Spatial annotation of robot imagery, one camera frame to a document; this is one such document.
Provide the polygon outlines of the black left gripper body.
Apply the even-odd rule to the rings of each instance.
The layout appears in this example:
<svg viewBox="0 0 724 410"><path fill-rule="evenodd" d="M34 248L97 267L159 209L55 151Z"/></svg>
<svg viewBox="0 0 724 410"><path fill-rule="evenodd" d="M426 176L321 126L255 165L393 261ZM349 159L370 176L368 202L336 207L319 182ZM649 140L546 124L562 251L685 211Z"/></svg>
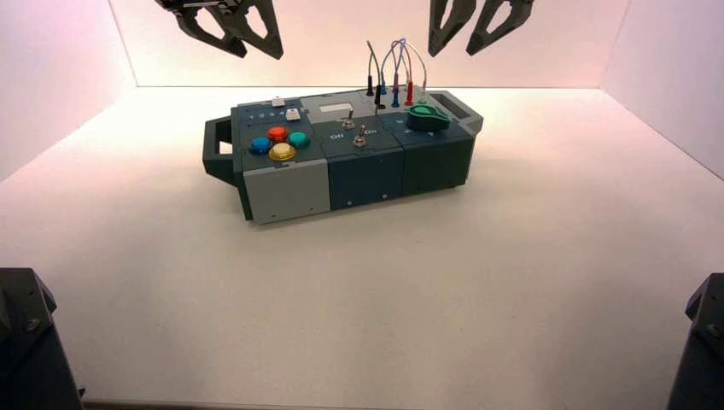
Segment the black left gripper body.
<svg viewBox="0 0 724 410"><path fill-rule="evenodd" d="M248 1L201 1L201 0L156 0L165 11L175 15L190 13L193 10L207 9L210 13L233 15L239 10L246 12Z"/></svg>

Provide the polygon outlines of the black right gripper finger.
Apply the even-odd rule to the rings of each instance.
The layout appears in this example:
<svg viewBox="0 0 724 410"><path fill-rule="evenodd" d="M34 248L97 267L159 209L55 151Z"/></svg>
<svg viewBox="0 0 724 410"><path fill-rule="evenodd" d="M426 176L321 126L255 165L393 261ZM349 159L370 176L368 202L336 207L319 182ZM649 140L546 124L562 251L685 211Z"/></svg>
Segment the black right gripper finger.
<svg viewBox="0 0 724 410"><path fill-rule="evenodd" d="M429 2L428 52L437 56L470 20L475 0L431 0Z"/></svg>
<svg viewBox="0 0 724 410"><path fill-rule="evenodd" d="M482 7L476 26L470 35L465 51L469 56L484 50L489 45L502 39L504 36L513 32L522 26L530 17L534 0L510 0L510 13L496 26L492 31L488 28L499 8L503 5L504 0L485 1Z"/></svg>

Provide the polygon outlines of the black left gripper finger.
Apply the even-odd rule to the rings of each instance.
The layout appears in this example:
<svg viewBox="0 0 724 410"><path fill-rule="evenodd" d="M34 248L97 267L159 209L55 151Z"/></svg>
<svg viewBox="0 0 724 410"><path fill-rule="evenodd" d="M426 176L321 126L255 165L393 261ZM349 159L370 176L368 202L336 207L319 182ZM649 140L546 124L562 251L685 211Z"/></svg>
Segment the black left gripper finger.
<svg viewBox="0 0 724 410"><path fill-rule="evenodd" d="M250 26L248 12L251 9L257 10L266 29L265 35L261 35ZM252 45L276 60L281 59L283 45L272 0L238 1L237 5L230 9L230 12L231 32L234 38Z"/></svg>
<svg viewBox="0 0 724 410"><path fill-rule="evenodd" d="M175 16L180 30L189 37L243 58L247 54L247 49L242 40L232 35L230 30L223 25L222 14L216 8L204 8L221 28L223 36L219 38L198 24L196 17L200 10L201 8L181 8L173 9L171 13Z"/></svg>

